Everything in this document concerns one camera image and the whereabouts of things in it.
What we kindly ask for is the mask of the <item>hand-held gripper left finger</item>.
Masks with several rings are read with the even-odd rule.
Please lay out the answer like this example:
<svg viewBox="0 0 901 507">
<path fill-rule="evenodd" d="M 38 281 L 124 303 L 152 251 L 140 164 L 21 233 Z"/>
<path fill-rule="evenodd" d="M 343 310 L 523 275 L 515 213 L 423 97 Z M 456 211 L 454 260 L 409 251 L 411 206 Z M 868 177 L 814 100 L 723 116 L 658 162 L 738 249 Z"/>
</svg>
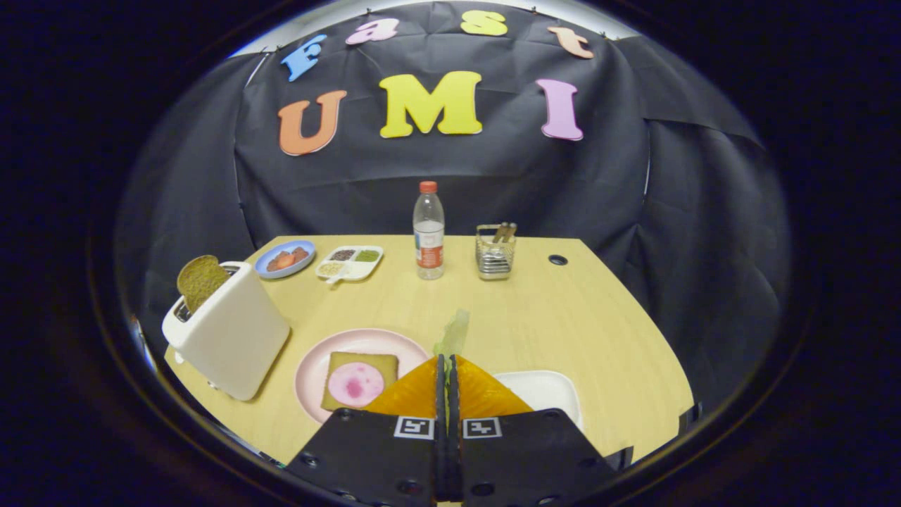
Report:
<svg viewBox="0 0 901 507">
<path fill-rule="evenodd" d="M 336 503 L 435 506 L 447 494 L 445 358 L 422 363 L 397 382 L 412 385 L 408 401 L 431 405 L 431 416 L 340 408 L 286 471 L 324 489 Z"/>
</svg>

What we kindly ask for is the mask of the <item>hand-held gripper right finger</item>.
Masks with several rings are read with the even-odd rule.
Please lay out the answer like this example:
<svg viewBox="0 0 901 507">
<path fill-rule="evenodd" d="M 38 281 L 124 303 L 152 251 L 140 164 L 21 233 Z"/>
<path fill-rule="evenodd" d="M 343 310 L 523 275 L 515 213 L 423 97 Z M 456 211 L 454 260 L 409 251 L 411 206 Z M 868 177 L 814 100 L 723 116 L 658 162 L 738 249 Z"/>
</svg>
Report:
<svg viewBox="0 0 901 507">
<path fill-rule="evenodd" d="M 619 472 L 560 408 L 464 416 L 483 400 L 477 367 L 460 354 L 448 373 L 448 498 L 463 506 L 569 506 Z"/>
</svg>

